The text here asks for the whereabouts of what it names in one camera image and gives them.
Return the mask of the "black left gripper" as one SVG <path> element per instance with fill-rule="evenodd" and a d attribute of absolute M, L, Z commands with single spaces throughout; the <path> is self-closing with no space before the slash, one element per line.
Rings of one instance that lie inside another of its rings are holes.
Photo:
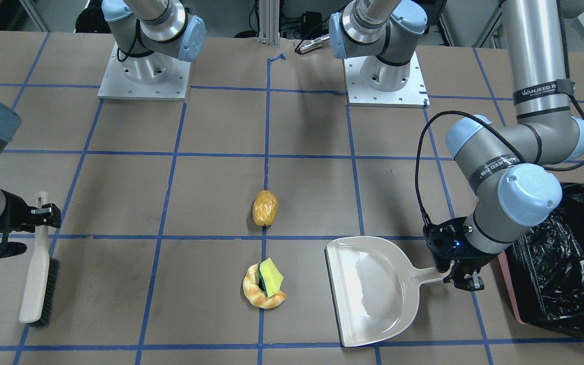
<path fill-rule="evenodd" d="M 429 223 L 423 227 L 426 244 L 431 251 L 436 270 L 447 273 L 444 283 L 462 284 L 466 291 L 484 289 L 484 282 L 479 273 L 485 265 L 485 254 L 473 247 L 466 237 L 472 230 L 464 223 L 466 217 L 456 217 L 438 226 Z"/>

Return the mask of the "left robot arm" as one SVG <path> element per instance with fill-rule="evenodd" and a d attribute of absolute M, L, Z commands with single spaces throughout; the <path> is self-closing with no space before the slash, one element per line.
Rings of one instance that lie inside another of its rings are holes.
<path fill-rule="evenodd" d="M 424 236 L 444 282 L 476 291 L 483 266 L 547 218 L 562 189 L 554 165 L 584 154 L 584 115 L 576 118 L 564 19 L 584 12 L 584 1 L 500 1 L 507 31 L 517 124 L 491 127 L 463 114 L 446 134 L 448 150 L 478 198 L 468 217 L 440 225 L 423 205 Z M 338 59 L 364 56 L 360 76 L 379 92 L 396 92 L 427 26 L 411 1 L 352 1 L 331 15 L 331 49 Z"/>

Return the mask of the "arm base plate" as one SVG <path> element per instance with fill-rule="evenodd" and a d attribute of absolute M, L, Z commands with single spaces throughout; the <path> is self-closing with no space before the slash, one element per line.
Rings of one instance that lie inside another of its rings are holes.
<path fill-rule="evenodd" d="M 185 101 L 191 62 L 159 53 L 120 62 L 118 56 L 125 56 L 117 50 L 115 44 L 99 86 L 100 99 Z"/>
<path fill-rule="evenodd" d="M 343 60 L 350 106 L 429 107 L 417 53 L 401 67 L 382 64 L 375 56 Z"/>

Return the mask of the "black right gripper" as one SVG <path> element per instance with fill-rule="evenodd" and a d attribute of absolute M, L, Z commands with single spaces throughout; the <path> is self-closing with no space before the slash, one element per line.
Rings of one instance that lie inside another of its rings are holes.
<path fill-rule="evenodd" d="M 44 204 L 37 208 L 29 206 L 21 197 L 14 196 L 9 192 L 3 192 L 3 196 L 5 197 L 5 205 L 0 214 L 0 259 L 26 252 L 25 243 L 9 241 L 9 234 L 12 231 L 34 233 L 35 227 L 38 226 L 55 229 L 60 229 L 62 226 L 62 211 L 55 204 Z"/>

